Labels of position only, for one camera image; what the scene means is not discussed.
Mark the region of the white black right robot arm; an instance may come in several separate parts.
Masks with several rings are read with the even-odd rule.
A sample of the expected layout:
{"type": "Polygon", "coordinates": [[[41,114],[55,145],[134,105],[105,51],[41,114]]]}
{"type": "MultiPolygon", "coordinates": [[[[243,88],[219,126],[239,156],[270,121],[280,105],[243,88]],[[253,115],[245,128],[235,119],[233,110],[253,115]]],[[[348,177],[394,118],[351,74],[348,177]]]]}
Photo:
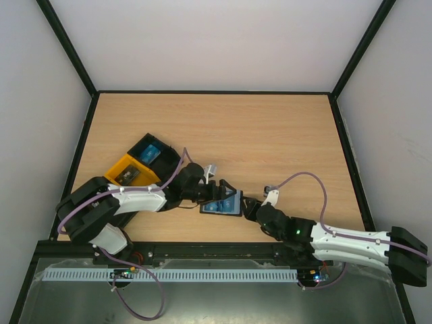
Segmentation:
{"type": "Polygon", "coordinates": [[[403,227],[389,232],[340,229],[299,217],[288,217],[271,203],[254,198],[242,201],[242,212],[262,232],[294,252],[299,263],[339,261],[374,268],[403,284],[427,285],[427,245],[403,227]]]}

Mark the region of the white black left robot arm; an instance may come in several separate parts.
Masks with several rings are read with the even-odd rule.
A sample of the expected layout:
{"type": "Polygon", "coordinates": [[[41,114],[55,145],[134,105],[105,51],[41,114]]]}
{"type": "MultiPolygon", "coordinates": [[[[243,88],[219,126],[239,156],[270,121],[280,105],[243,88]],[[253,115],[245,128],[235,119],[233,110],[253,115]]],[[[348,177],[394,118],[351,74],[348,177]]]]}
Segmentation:
{"type": "Polygon", "coordinates": [[[55,208],[57,231],[74,244],[89,243],[119,259],[127,259],[132,242],[114,218],[141,211],[165,212],[184,200],[199,205],[230,199],[237,190],[225,180],[208,180],[196,163],[177,167],[164,182],[146,186],[120,186],[104,177],[93,177],[65,197],[55,208]]]}

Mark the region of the black leather card holder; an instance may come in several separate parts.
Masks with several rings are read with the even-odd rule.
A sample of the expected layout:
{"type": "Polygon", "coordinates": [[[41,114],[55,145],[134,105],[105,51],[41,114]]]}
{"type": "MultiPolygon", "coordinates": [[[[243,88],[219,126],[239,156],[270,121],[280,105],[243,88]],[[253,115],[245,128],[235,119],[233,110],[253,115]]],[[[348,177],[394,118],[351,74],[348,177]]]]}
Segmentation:
{"type": "Polygon", "coordinates": [[[242,216],[243,191],[239,190],[234,195],[224,199],[200,206],[200,213],[212,215],[242,216]]]}

